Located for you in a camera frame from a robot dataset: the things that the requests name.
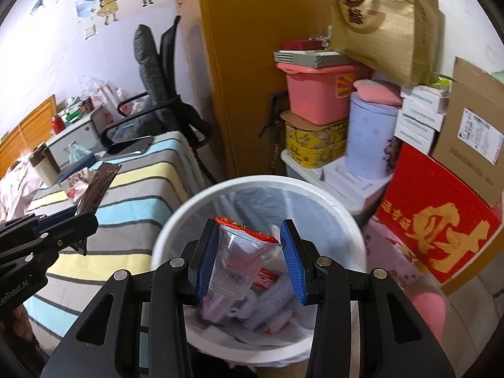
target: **metal screw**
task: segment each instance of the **metal screw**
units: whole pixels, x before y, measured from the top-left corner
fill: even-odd
[[[387,278],[387,272],[384,269],[375,269],[373,275],[380,280]]]
[[[174,257],[170,260],[170,266],[172,267],[182,267],[186,261],[182,257]]]
[[[117,281],[124,280],[128,276],[126,270],[118,270],[114,273],[114,279]]]
[[[329,257],[326,257],[326,256],[320,256],[318,259],[317,259],[317,264],[319,266],[322,266],[322,267],[327,267],[327,266],[330,266],[331,265],[331,259],[329,259]]]

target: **yellow floral box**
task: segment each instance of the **yellow floral box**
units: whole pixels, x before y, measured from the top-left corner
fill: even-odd
[[[305,168],[319,168],[345,154],[348,119],[317,126],[287,111],[285,141],[289,155]]]

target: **striped bedsheet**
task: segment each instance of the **striped bedsheet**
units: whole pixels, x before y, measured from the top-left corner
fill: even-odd
[[[150,270],[152,249],[163,225],[204,187],[192,150],[179,132],[156,137],[142,155],[118,157],[111,163],[123,167],[96,214],[99,227],[88,238],[88,255],[63,250],[47,271],[47,286],[25,302],[35,336],[48,353],[116,270],[132,274]],[[70,206],[56,185],[39,190],[28,213],[51,215]],[[146,340],[142,332],[140,366],[147,362]]]

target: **pink plastic box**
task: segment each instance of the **pink plastic box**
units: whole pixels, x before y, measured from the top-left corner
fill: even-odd
[[[353,83],[369,75],[362,64],[311,68],[278,62],[277,67],[287,74],[291,111],[318,126],[348,118]]]

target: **headboard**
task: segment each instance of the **headboard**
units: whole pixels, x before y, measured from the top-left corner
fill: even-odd
[[[56,98],[47,98],[9,132],[0,144],[0,178],[23,155],[51,137],[51,118],[56,114]]]

